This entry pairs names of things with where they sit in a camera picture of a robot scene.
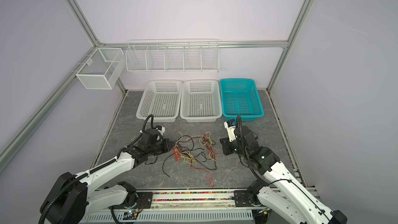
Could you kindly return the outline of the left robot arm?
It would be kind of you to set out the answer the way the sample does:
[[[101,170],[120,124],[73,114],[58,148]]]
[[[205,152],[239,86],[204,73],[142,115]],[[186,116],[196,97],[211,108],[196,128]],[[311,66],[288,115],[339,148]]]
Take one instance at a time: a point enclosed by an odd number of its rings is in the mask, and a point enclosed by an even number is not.
[[[141,199],[134,186],[126,181],[113,187],[100,187],[118,175],[130,171],[150,156],[159,156],[172,148],[170,139],[165,138],[165,127],[154,125],[154,116],[149,115],[139,136],[121,148],[117,155],[92,169],[59,176],[40,207],[39,223],[46,220],[52,224],[77,224],[86,216],[99,210],[115,206],[136,208]]]

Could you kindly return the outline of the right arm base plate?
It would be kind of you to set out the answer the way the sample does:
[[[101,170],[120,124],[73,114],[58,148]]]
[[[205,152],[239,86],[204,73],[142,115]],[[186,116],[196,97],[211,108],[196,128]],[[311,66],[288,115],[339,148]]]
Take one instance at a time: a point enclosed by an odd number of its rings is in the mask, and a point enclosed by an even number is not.
[[[262,206],[257,195],[248,190],[234,190],[232,200],[235,201],[236,207],[259,207]]]

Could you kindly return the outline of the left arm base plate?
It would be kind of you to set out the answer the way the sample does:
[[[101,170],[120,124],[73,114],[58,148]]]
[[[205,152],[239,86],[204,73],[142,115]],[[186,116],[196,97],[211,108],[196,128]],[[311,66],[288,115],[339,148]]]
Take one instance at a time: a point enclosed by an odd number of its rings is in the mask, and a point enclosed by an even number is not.
[[[135,192],[127,197],[125,208],[149,209],[151,208],[153,192]]]

